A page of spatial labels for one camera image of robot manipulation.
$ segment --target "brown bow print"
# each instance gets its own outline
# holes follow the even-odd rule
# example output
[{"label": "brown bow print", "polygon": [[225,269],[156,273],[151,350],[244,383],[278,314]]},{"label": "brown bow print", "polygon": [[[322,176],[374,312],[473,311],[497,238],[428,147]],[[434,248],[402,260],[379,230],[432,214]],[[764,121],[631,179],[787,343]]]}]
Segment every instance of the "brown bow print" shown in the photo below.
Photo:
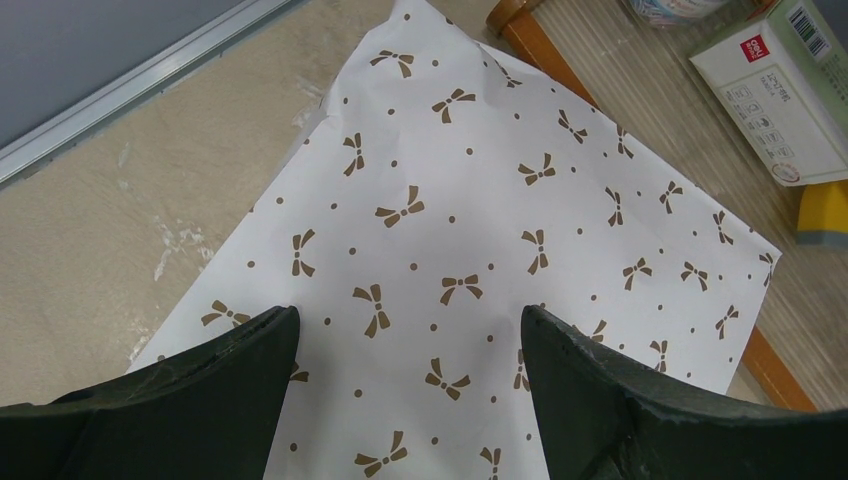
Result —
[{"label": "brown bow print", "polygon": [[389,317],[386,315],[386,312],[383,311],[383,304],[380,303],[382,299],[382,292],[380,291],[380,285],[376,283],[371,285],[371,295],[368,294],[365,290],[356,287],[353,289],[354,298],[361,298],[363,300],[368,300],[369,302],[374,304],[374,317],[371,318],[371,323],[368,325],[368,328],[365,329],[365,335],[369,338],[374,338],[374,335],[377,334],[377,326],[383,330],[392,326],[389,322]]},{"label": "brown bow print", "polygon": [[374,213],[374,215],[380,218],[386,217],[386,219],[383,220],[383,223],[386,224],[387,228],[392,228],[400,221],[401,217],[424,210],[424,202],[416,201],[417,199],[418,187],[416,185],[410,185],[409,198],[406,201],[406,208],[401,209],[401,211],[398,212],[397,210],[389,210],[388,208],[378,207],[377,212]]},{"label": "brown bow print", "polygon": [[601,332],[603,332],[604,328],[606,328],[606,327],[607,327],[606,320],[601,320],[600,322],[598,322],[598,326],[597,326],[597,328],[595,328],[595,332],[592,333],[592,336],[590,338],[592,340],[598,342],[598,343],[603,343],[604,342],[604,335]]},{"label": "brown bow print", "polygon": [[551,166],[550,153],[545,154],[545,163],[542,165],[542,169],[538,172],[523,163],[518,164],[518,171],[526,175],[526,177],[524,177],[524,183],[526,183],[528,187],[536,183],[536,180],[542,177],[553,177],[556,175],[556,169]]},{"label": "brown bow print", "polygon": [[400,67],[400,73],[403,75],[403,78],[408,78],[412,76],[412,71],[407,67],[407,65],[412,65],[412,62],[415,61],[415,57],[412,55],[400,55],[394,52],[390,52],[388,50],[383,50],[377,55],[377,58],[371,60],[371,66],[377,65],[387,58],[395,58],[398,61],[398,67]]},{"label": "brown bow print", "polygon": [[618,153],[620,155],[627,155],[630,158],[633,158],[633,152],[627,148],[627,145],[624,144],[624,137],[627,135],[627,131],[621,128],[621,125],[618,125]]},{"label": "brown bow print", "polygon": [[718,339],[724,340],[724,326],[728,320],[731,318],[739,318],[739,310],[736,310],[736,307],[733,305],[727,309],[727,314],[721,320],[716,323],[716,330],[718,330]]},{"label": "brown bow print", "polygon": [[703,270],[698,270],[697,268],[695,268],[694,265],[692,265],[689,262],[683,262],[683,268],[685,268],[686,270],[684,270],[683,273],[680,274],[680,278],[682,278],[683,281],[685,282],[686,279],[689,278],[690,275],[694,275],[695,278],[697,278],[698,281],[701,282],[701,291],[706,292],[707,289],[709,288],[707,286],[707,280],[709,279],[709,274],[707,272],[703,271]]},{"label": "brown bow print", "polygon": [[494,452],[490,452],[488,448],[483,447],[480,456],[489,461],[492,465],[492,476],[489,480],[498,480],[498,464],[501,463],[501,449],[496,448]]},{"label": "brown bow print", "polygon": [[292,374],[289,377],[290,382],[308,382],[309,381],[309,372],[299,372],[300,365],[297,362],[294,362],[292,365]]},{"label": "brown bow print", "polygon": [[654,340],[651,342],[651,348],[660,354],[660,361],[657,363],[657,366],[654,367],[654,370],[665,373],[665,354],[668,350],[668,340],[663,340],[662,343],[657,343],[657,341]]},{"label": "brown bow print", "polygon": [[760,261],[769,264],[769,273],[766,275],[766,280],[763,282],[764,287],[768,287],[771,283],[771,276],[774,274],[774,258],[770,253],[760,255]]},{"label": "brown bow print", "polygon": [[501,69],[501,73],[503,73],[504,77],[506,77],[506,86],[507,87],[515,88],[516,86],[522,84],[522,82],[519,82],[518,80],[515,80],[514,78],[510,77],[509,72],[507,72],[506,69],[503,68],[500,63],[498,63],[498,68]]},{"label": "brown bow print", "polygon": [[571,134],[574,135],[574,139],[577,140],[577,143],[579,144],[583,144],[583,138],[589,135],[585,128],[582,130],[574,130],[574,128],[571,127],[571,124],[568,123],[568,117],[565,116],[565,110],[559,111],[559,122],[557,123],[559,123],[562,128],[571,132]]},{"label": "brown bow print", "polygon": [[442,112],[442,123],[451,123],[449,105],[453,102],[474,102],[477,100],[477,95],[473,93],[466,94],[465,90],[457,88],[451,93],[451,96],[443,102],[433,105],[433,111]]},{"label": "brown bow print", "polygon": [[524,350],[518,350],[518,373],[515,374],[515,381],[512,382],[512,388],[518,390],[524,386],[524,390],[530,391],[530,381],[527,380],[527,375],[524,374]]},{"label": "brown bow print", "polygon": [[406,447],[401,447],[400,442],[403,441],[403,432],[395,431],[392,438],[392,449],[389,451],[388,457],[379,458],[369,457],[361,453],[356,454],[356,460],[353,463],[365,467],[365,478],[371,478],[383,468],[383,465],[388,465],[389,462],[397,462],[408,455]]},{"label": "brown bow print", "polygon": [[536,235],[533,235],[525,230],[521,235],[521,238],[528,242],[532,242],[534,245],[539,247],[539,252],[536,254],[536,258],[533,259],[533,263],[530,265],[530,268],[527,269],[527,271],[530,272],[530,275],[535,275],[536,270],[540,268],[548,268],[548,256],[545,254],[545,231],[536,230]]},{"label": "brown bow print", "polygon": [[315,232],[310,228],[302,236],[297,234],[292,237],[292,247],[294,247],[294,261],[292,261],[292,275],[300,276],[301,270],[307,277],[311,277],[315,273],[315,269],[307,265],[300,259],[300,249],[306,245],[310,238],[315,236]]},{"label": "brown bow print", "polygon": [[249,315],[245,315],[243,313],[233,312],[232,310],[227,308],[227,306],[224,305],[224,303],[221,302],[220,300],[215,300],[214,302],[212,302],[212,310],[215,310],[215,311],[212,312],[212,313],[207,313],[206,315],[204,315],[203,317],[200,318],[200,321],[203,323],[204,327],[209,325],[209,323],[212,322],[212,320],[215,320],[216,318],[218,318],[222,315],[226,315],[226,316],[232,318],[234,320],[233,321],[234,327],[237,327],[240,324],[250,320]]},{"label": "brown bow print", "polygon": [[724,210],[713,214],[713,221],[716,222],[716,226],[718,227],[718,239],[721,243],[726,243],[728,245],[733,245],[733,239],[730,238],[730,235],[724,233],[721,229],[721,224],[724,222]]},{"label": "brown bow print", "polygon": [[636,265],[632,267],[627,267],[621,271],[621,273],[627,278],[627,281],[624,282],[624,289],[630,290],[633,287],[633,277],[636,276],[637,273],[644,273],[647,276],[652,276],[654,271],[648,267],[648,262],[645,261],[645,258],[642,257],[636,262]]},{"label": "brown bow print", "polygon": [[456,290],[457,287],[465,287],[471,292],[472,295],[477,297],[477,300],[483,296],[483,290],[480,290],[476,285],[479,283],[480,279],[477,275],[469,275],[465,278],[450,278],[445,277],[442,279],[442,287],[447,288],[445,293],[442,294],[442,298],[439,299],[443,305],[447,305],[450,303],[450,297],[453,295],[453,291]]},{"label": "brown bow print", "polygon": [[362,170],[365,168],[365,158],[362,156],[362,135],[356,133],[353,138],[345,137],[344,146],[356,150],[356,157],[350,162],[350,165],[345,169],[344,174],[351,176],[354,170]]},{"label": "brown bow print", "polygon": [[613,192],[609,187],[604,190],[607,192],[607,195],[615,202],[615,213],[607,220],[607,223],[610,224],[610,227],[614,227],[616,225],[624,225],[624,218],[621,216],[621,195],[618,192]]},{"label": "brown bow print", "polygon": [[439,364],[438,358],[430,360],[430,368],[433,369],[433,371],[427,374],[424,381],[430,385],[440,387],[448,394],[449,397],[453,399],[453,401],[459,400],[459,396],[462,395],[462,392],[459,391],[460,388],[467,387],[471,384],[471,379],[468,378],[468,375],[466,375],[448,385],[447,382],[442,380],[444,375],[442,375],[442,366]]},{"label": "brown bow print", "polygon": [[678,187],[674,182],[668,182],[668,190],[665,193],[660,195],[660,203],[665,205],[665,211],[669,215],[674,213],[671,209],[671,196],[672,195],[683,195],[683,187]]}]

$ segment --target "floor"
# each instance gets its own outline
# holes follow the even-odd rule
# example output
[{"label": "floor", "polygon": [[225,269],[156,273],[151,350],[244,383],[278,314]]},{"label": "floor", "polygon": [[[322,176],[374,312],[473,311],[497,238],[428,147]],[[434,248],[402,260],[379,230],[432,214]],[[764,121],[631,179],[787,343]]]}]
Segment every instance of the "floor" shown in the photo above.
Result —
[{"label": "floor", "polygon": [[[312,0],[0,192],[0,405],[123,374],[391,0]],[[496,0],[431,0],[477,40]],[[766,402],[744,370],[730,395]]]}]

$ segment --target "wrapping paper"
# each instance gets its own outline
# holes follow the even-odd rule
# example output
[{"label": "wrapping paper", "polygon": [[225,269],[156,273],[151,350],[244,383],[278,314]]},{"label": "wrapping paper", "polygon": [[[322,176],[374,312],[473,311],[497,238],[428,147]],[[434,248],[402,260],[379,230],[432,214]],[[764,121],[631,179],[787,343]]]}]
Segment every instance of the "wrapping paper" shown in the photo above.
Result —
[{"label": "wrapping paper", "polygon": [[302,140],[131,369],[297,306],[266,477],[547,478],[527,304],[726,391],[779,252],[424,1],[366,35]]}]

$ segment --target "barcode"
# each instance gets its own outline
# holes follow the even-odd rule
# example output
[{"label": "barcode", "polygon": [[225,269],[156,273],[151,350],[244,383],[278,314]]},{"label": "barcode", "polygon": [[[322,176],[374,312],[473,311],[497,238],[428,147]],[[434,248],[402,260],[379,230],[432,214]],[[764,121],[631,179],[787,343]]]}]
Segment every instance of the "barcode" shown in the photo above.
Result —
[{"label": "barcode", "polygon": [[799,4],[794,10],[790,10],[788,18],[792,28],[795,29],[795,33],[804,42],[813,59],[819,61],[830,52],[830,42],[827,41],[824,33],[816,25],[803,4]]}]

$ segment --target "yellow object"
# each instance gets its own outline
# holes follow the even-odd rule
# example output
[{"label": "yellow object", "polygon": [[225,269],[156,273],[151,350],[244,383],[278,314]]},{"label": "yellow object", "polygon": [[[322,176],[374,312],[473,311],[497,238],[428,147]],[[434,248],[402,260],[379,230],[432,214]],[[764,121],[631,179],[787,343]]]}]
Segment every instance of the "yellow object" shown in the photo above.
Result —
[{"label": "yellow object", "polygon": [[848,248],[848,180],[806,187],[797,242]]}]

